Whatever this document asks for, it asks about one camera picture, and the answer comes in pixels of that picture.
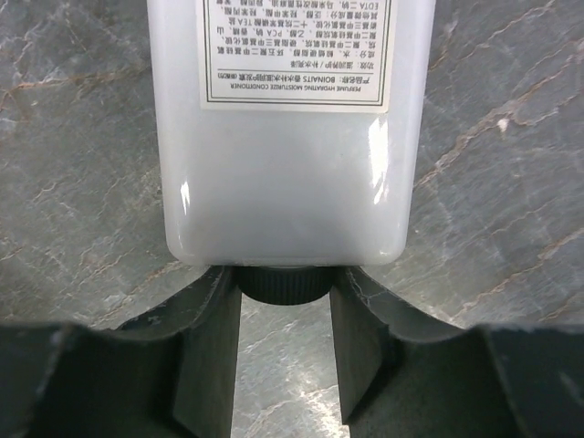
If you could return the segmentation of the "white square bottle dark cap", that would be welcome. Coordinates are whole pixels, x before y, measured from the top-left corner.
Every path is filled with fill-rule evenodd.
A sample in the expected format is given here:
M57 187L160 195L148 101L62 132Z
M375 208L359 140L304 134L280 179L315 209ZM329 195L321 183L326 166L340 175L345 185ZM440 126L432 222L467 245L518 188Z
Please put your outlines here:
M316 300L406 246L432 1L150 1L166 241Z

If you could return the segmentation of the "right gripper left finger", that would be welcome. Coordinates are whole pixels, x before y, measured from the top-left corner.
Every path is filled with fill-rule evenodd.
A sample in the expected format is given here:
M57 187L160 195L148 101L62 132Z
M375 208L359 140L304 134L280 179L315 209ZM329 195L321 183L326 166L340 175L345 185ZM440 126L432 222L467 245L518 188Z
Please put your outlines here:
M1 327L4 437L227 437L241 295L215 266L115 329Z

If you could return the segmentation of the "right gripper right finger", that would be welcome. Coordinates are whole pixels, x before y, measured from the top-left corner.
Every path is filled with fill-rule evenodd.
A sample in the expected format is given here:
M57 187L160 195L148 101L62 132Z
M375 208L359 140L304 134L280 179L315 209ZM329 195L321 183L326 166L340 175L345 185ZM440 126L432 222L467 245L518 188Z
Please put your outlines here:
M342 421L354 437L580 437L583 327L458 328L339 268L329 294Z

